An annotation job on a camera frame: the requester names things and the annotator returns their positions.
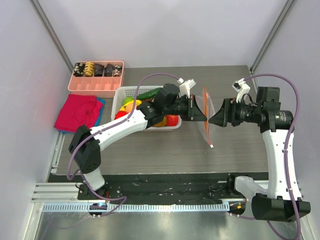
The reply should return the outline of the clear zip top bag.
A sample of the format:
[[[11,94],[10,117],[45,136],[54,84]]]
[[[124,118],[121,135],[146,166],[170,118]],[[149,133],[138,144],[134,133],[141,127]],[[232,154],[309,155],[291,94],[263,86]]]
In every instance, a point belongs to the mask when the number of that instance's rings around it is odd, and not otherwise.
[[[214,139],[214,130],[210,127],[209,119],[215,115],[216,111],[214,109],[214,105],[212,99],[210,97],[209,91],[206,86],[202,89],[202,94],[198,95],[200,102],[203,104],[204,114],[207,117],[206,121],[198,121],[197,127],[203,139],[209,145],[211,149],[214,148],[213,139]]]

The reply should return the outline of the yellow banana bunch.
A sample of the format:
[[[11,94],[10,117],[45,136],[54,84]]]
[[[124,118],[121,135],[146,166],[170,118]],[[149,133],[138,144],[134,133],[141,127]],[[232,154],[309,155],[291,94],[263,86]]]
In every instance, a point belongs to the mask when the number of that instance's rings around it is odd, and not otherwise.
[[[126,106],[127,106],[128,104],[131,104],[131,103],[134,103],[134,100],[131,101],[131,102],[129,102],[129,103],[127,103],[127,104],[125,104],[125,105],[123,105],[123,106],[120,108],[120,111],[125,111]],[[136,100],[136,101],[135,101],[135,104],[136,104],[137,106],[139,106],[140,104],[142,104],[142,101],[141,101],[141,100]]]

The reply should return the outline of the peach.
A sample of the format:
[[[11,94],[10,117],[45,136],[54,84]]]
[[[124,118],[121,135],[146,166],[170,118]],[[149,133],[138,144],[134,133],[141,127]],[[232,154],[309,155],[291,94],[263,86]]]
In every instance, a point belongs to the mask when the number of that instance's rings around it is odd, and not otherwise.
[[[132,110],[136,108],[137,108],[136,104],[130,103],[125,107],[125,112],[129,114]]]

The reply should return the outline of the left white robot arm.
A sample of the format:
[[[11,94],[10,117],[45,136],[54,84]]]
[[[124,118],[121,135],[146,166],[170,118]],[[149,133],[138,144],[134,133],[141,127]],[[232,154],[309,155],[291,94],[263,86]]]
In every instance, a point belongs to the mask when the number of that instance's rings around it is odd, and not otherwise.
[[[76,130],[68,149],[93,198],[100,200],[107,192],[100,170],[101,152],[132,133],[154,127],[167,115],[179,116],[183,121],[207,121],[193,94],[183,93],[181,87],[167,83],[125,116],[97,127],[82,125]]]

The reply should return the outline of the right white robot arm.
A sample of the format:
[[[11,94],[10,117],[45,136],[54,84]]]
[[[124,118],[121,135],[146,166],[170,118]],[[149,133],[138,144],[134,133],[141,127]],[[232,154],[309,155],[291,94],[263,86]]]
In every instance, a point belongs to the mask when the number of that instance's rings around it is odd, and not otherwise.
[[[225,98],[209,123],[220,127],[228,123],[233,127],[243,122],[257,124],[266,148],[268,186],[264,189],[252,177],[236,176],[229,179],[225,190],[230,197],[246,197],[256,220],[290,223],[309,214],[311,204],[302,200],[296,180],[294,132],[290,128],[294,116],[281,109],[279,99],[278,87],[259,87],[256,102],[251,104]]]

